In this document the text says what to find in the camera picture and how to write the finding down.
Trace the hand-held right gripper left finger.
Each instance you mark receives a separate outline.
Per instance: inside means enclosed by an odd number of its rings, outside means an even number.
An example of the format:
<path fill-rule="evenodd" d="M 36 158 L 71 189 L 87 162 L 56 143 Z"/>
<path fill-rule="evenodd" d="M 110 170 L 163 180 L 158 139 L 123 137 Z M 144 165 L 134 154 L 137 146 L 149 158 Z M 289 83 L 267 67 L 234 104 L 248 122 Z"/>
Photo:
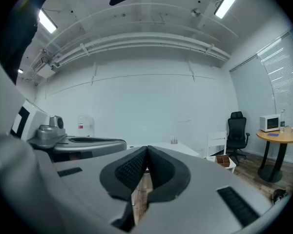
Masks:
<path fill-rule="evenodd" d="M 125 232 L 135 227 L 131 195 L 147 168 L 146 147 L 54 166 L 73 194 L 103 220 Z"/>

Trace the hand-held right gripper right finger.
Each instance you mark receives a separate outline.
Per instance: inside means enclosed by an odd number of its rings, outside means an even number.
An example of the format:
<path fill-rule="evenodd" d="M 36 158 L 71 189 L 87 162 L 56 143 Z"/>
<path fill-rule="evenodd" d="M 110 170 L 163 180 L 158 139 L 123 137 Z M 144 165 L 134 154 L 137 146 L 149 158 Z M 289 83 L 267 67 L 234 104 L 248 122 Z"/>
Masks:
<path fill-rule="evenodd" d="M 175 150 L 160 148 L 182 161 L 191 178 L 187 188 L 170 202 L 151 203 L 136 226 L 138 234 L 232 234 L 243 227 L 219 195 L 233 188 L 258 215 L 272 203 L 256 188 L 217 163 Z"/>

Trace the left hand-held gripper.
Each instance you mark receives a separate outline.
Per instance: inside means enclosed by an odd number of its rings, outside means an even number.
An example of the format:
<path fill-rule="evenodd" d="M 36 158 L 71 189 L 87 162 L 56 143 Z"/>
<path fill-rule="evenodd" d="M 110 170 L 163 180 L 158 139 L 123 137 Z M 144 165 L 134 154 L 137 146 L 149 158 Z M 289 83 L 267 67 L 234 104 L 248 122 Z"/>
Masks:
<path fill-rule="evenodd" d="M 28 100 L 18 112 L 10 134 L 35 148 L 53 148 L 54 162 L 105 156 L 127 149 L 122 139 L 72 136 L 63 140 L 67 134 L 62 117 L 49 116 Z"/>

